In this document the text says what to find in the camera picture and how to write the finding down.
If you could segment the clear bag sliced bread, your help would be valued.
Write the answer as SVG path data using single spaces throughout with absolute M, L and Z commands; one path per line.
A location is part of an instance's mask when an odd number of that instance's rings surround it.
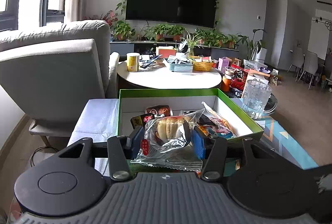
M 203 164 L 194 152 L 192 136 L 204 111 L 199 109 L 147 122 L 141 148 L 131 162 L 147 167 L 200 171 Z

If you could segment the red chicken snack pouch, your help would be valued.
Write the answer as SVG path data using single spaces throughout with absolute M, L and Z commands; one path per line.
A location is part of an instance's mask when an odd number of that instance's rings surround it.
M 154 115 L 164 115 L 170 117 L 173 115 L 173 111 L 169 105 L 155 105 L 145 109 L 145 113 L 153 113 Z

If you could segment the black square snack packet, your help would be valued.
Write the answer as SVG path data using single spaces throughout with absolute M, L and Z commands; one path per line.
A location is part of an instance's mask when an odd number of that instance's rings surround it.
M 131 122 L 133 129 L 135 129 L 137 126 L 145 127 L 146 123 L 154 118 L 155 118 L 155 115 L 153 113 L 146 113 L 146 114 L 132 117 L 130 122 Z

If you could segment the clear glass mug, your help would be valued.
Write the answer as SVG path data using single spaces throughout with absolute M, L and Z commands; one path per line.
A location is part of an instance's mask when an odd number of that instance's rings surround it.
M 277 98 L 272 88 L 259 80 L 248 80 L 242 94 L 243 110 L 252 119 L 260 119 L 264 114 L 272 114 L 277 107 Z

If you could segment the round white coffee table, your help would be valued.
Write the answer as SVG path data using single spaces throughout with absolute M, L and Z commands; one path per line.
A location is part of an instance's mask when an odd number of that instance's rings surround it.
M 118 75 L 131 84 L 154 89 L 202 89 L 218 87 L 222 77 L 218 71 L 172 72 L 162 62 L 137 72 L 127 71 L 125 61 L 119 63 Z

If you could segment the yellow wicker basket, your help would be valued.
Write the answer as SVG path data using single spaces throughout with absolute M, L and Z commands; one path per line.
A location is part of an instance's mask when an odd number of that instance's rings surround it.
M 201 62 L 194 61 L 192 63 L 193 71 L 195 71 L 195 72 L 209 72 L 212 69 L 213 64 L 214 64 L 213 62 L 207 62 L 207 61 L 201 61 Z

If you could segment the blue plastic tray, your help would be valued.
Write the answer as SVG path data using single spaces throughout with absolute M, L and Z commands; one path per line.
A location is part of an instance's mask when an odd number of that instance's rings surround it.
M 192 64 L 184 64 L 184 63 L 171 63 L 169 64 L 169 70 L 172 72 L 184 72 L 184 73 L 192 73 L 193 65 Z

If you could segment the dark tv console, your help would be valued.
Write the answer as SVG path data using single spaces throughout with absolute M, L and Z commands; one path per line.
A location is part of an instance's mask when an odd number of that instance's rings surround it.
M 127 53 L 140 53 L 141 55 L 155 55 L 157 47 L 173 46 L 178 49 L 179 44 L 175 42 L 156 42 L 156 41 L 113 41 L 110 42 L 111 53 L 117 52 L 120 55 L 120 60 L 124 61 Z M 196 46 L 194 48 L 194 55 L 211 56 L 212 59 L 222 57 L 240 58 L 239 50 L 229 48 L 216 48 L 209 46 Z

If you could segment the orange storage box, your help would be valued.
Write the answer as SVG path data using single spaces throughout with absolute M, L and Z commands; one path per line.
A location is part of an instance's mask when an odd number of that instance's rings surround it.
M 170 55 L 175 56 L 176 52 L 176 49 L 167 49 L 166 47 L 156 48 L 156 55 L 160 55 L 160 58 L 168 58 Z

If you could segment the spider plant in vase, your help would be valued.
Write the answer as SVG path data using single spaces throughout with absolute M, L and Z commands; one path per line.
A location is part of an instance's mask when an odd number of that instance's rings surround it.
M 189 33 L 187 31 L 186 37 L 180 37 L 180 44 L 179 44 L 179 52 L 183 53 L 185 46 L 187 46 L 187 55 L 194 56 L 194 48 L 200 45 L 201 41 L 201 34 L 199 33 Z

